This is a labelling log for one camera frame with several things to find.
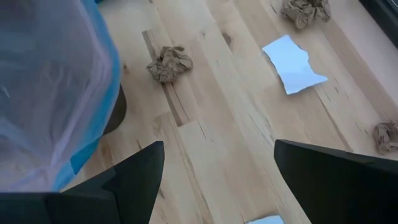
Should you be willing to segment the torn white paper sheet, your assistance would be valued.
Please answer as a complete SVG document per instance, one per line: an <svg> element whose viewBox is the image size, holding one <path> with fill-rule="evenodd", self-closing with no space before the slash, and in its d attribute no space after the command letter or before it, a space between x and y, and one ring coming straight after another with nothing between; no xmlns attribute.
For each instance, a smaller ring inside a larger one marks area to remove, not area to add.
<svg viewBox="0 0 398 224"><path fill-rule="evenodd" d="M287 95L328 81L327 77L312 70L307 51L302 50L289 35L264 46L262 51L274 65Z"/></svg>

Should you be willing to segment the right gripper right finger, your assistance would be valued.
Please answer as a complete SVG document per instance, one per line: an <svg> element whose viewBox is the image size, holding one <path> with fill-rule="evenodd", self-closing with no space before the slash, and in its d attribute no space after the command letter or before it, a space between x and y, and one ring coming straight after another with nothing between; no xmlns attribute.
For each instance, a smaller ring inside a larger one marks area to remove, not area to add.
<svg viewBox="0 0 398 224"><path fill-rule="evenodd" d="M312 224L398 224L398 161L284 139L274 159Z"/></svg>

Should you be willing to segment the clear plastic trash bag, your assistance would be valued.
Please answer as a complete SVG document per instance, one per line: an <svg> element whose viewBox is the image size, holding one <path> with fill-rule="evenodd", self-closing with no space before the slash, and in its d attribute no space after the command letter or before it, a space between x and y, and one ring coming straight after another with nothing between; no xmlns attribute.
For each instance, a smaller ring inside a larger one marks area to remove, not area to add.
<svg viewBox="0 0 398 224"><path fill-rule="evenodd" d="M96 0L0 0L0 192L66 187L98 145L120 75Z"/></svg>

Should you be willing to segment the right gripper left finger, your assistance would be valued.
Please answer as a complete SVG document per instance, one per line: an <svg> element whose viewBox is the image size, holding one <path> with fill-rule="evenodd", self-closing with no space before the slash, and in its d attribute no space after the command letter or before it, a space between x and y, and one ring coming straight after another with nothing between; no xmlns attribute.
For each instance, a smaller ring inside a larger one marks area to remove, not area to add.
<svg viewBox="0 0 398 224"><path fill-rule="evenodd" d="M64 192L0 193L0 224L149 224L163 169L155 141Z"/></svg>

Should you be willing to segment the small white paper scrap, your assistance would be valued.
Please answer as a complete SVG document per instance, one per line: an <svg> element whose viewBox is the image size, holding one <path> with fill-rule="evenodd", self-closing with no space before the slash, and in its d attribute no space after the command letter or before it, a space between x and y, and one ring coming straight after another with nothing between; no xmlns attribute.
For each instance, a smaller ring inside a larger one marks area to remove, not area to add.
<svg viewBox="0 0 398 224"><path fill-rule="evenodd" d="M257 220L246 222L245 224L285 224L280 215L269 215Z"/></svg>

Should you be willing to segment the brown paper ball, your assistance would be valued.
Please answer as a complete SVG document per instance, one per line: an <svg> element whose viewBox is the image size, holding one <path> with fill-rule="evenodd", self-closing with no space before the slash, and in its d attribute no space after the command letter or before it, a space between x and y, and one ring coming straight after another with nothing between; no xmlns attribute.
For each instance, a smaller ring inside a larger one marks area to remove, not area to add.
<svg viewBox="0 0 398 224"><path fill-rule="evenodd" d="M146 66L152 78L161 83L172 82L193 68L193 61L182 46L163 46L155 60Z"/></svg>
<svg viewBox="0 0 398 224"><path fill-rule="evenodd" d="M328 22L331 19L328 0L282 0L280 13L298 29L304 29L313 22Z"/></svg>
<svg viewBox="0 0 398 224"><path fill-rule="evenodd" d="M373 138L380 154L398 151L398 120L379 123L374 127Z"/></svg>

